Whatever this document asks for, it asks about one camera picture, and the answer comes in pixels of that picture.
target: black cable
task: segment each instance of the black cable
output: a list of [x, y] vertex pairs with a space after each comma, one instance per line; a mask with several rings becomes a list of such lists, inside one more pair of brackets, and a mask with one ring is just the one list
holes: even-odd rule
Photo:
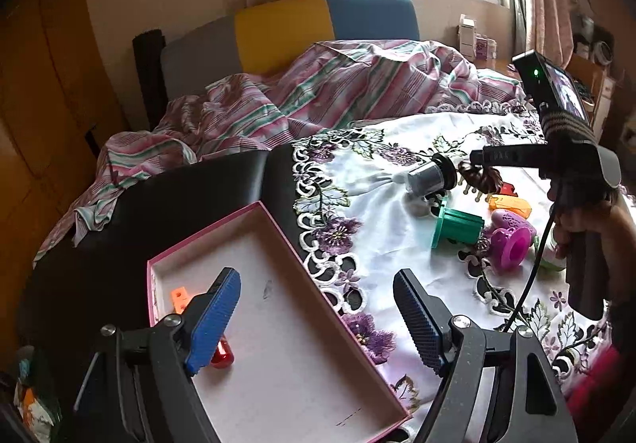
[[587, 344], [589, 341], [591, 341], [592, 339], [594, 339], [594, 337], [596, 337], [597, 335], [599, 335], [599, 334], [600, 334], [600, 332], [601, 332], [601, 330], [602, 330], [602, 328], [601, 328], [601, 327], [599, 327], [599, 328], [597, 328], [596, 330], [594, 330], [594, 331], [592, 332], [592, 334], [591, 334], [589, 337], [584, 338], [584, 339], [582, 339], [582, 340], [578, 340], [577, 342], [574, 342], [574, 343], [570, 344], [569, 346], [566, 346], [565, 348], [563, 348], [563, 349], [562, 349], [559, 353], [557, 353], [557, 354], [556, 354], [556, 356], [554, 357], [554, 359], [552, 359], [551, 366], [554, 366], [555, 362], [557, 361], [557, 359], [558, 359], [559, 357], [565, 356], [565, 352], [566, 352], [566, 351], [571, 350], [572, 348], [576, 348], [577, 346], [580, 346], [581, 344]]
[[525, 284], [524, 291], [521, 294], [521, 297], [517, 301], [516, 307], [514, 308], [513, 313], [508, 318], [506, 325], [504, 326], [503, 331], [507, 332], [510, 330], [510, 327], [514, 323], [516, 316], [519, 315], [519, 312], [524, 306], [524, 301], [528, 297], [528, 293], [530, 292], [530, 287], [532, 287], [532, 283], [534, 283], [534, 279], [537, 277], [537, 273], [539, 271], [539, 266], [541, 265], [541, 258], [543, 256], [543, 248], [546, 246], [546, 241], [548, 240], [548, 235], [550, 233], [550, 228], [555, 221], [555, 217], [557, 215], [557, 205], [559, 199], [561, 199], [561, 182], [556, 186], [556, 198], [554, 205], [552, 206], [552, 211], [550, 213], [550, 217], [548, 218], [548, 223], [546, 224], [545, 231], [543, 231], [543, 236], [541, 237], [541, 242], [539, 243], [539, 247], [537, 248], [537, 254], [534, 258], [534, 265], [532, 266], [532, 271], [530, 271], [530, 277], [528, 278], [527, 283]]

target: screw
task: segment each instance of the screw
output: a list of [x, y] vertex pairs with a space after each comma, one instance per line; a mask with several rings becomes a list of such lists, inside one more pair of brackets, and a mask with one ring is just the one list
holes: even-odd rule
[[181, 324], [181, 316], [178, 314], [169, 314], [163, 318], [163, 324], [166, 326], [179, 326]]
[[110, 337], [116, 331], [117, 329], [114, 327], [113, 324], [105, 324], [104, 326], [102, 326], [99, 333], [102, 334], [104, 337]]
[[466, 316], [455, 316], [453, 318], [453, 324], [457, 328], [468, 328], [471, 325], [471, 320]]
[[532, 337], [532, 335], [534, 335], [534, 332], [532, 331], [532, 329], [529, 326], [526, 325], [522, 325], [520, 326], [517, 331], [519, 332], [519, 335], [521, 335], [522, 337], [525, 338], [530, 338]]

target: purple flower embroidery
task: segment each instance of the purple flower embroidery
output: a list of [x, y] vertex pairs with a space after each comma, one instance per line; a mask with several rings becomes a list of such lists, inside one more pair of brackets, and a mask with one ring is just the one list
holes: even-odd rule
[[534, 120], [525, 119], [524, 127], [526, 131], [532, 132], [533, 134], [540, 130], [540, 126], [537, 125], [537, 122]]
[[356, 219], [331, 217], [324, 228], [314, 231], [318, 241], [318, 248], [328, 255], [344, 255], [348, 253], [354, 243], [351, 235], [362, 225]]
[[561, 292], [557, 293], [557, 291], [552, 291], [552, 296], [550, 296], [550, 301], [555, 304], [555, 308], [558, 309], [559, 312], [563, 311], [563, 305], [567, 303], [567, 300], [563, 297]]
[[486, 139], [486, 145], [500, 146], [504, 144], [501, 134], [490, 125], [480, 127], [477, 129], [476, 133], [481, 134]]
[[548, 340], [548, 337], [543, 339], [543, 351], [548, 358], [552, 358], [552, 356], [559, 351], [561, 351], [561, 345], [558, 343], [556, 337], [551, 337]]
[[523, 105], [517, 103], [517, 104], [512, 104], [510, 106], [510, 111], [512, 113], [516, 113], [516, 114], [520, 115], [520, 114], [526, 112], [526, 108]]
[[370, 314], [345, 314], [342, 319], [375, 364], [384, 364], [389, 359], [396, 348], [393, 332], [376, 330]]
[[402, 167], [409, 167], [416, 164], [420, 158], [404, 147], [398, 147], [397, 144], [390, 145], [388, 149], [379, 151], [387, 161], [400, 165]]
[[343, 290], [344, 290], [344, 293], [346, 294], [351, 289], [357, 289], [356, 281], [360, 281], [360, 277], [354, 274], [353, 269], [349, 269], [346, 272], [341, 270], [340, 274], [338, 274], [338, 280], [336, 280], [334, 285], [337, 287], [341, 287], [344, 285], [345, 287]]
[[317, 163], [326, 163], [327, 161], [333, 161], [333, 151], [336, 150], [336, 146], [333, 143], [323, 143], [318, 148], [311, 149], [309, 151], [309, 159], [316, 161]]
[[309, 181], [312, 178], [312, 174], [309, 172], [294, 172], [294, 181]]

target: open box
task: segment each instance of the open box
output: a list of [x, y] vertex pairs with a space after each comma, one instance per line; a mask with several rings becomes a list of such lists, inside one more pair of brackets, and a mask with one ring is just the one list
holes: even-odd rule
[[242, 283], [225, 331], [236, 360], [193, 378], [223, 443], [373, 442], [409, 419], [260, 202], [148, 262], [151, 325], [172, 290], [203, 293], [224, 267]]

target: red toy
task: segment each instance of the red toy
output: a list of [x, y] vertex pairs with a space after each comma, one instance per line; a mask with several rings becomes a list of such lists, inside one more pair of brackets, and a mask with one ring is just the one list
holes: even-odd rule
[[[190, 303], [190, 300], [192, 300], [192, 296], [188, 294], [185, 287], [179, 287], [171, 291], [170, 298], [173, 301], [174, 311], [177, 314], [182, 314], [188, 306], [188, 303]], [[230, 344], [225, 338], [225, 335], [222, 335], [221, 340], [216, 347], [216, 351], [214, 352], [214, 355], [212, 355], [210, 365], [216, 369], [224, 369], [231, 366], [233, 362], [234, 354], [232, 353]]]
[[501, 190], [499, 190], [499, 195], [511, 195], [513, 197], [519, 197], [516, 193], [514, 193], [514, 185], [507, 183], [505, 181], [501, 182]]

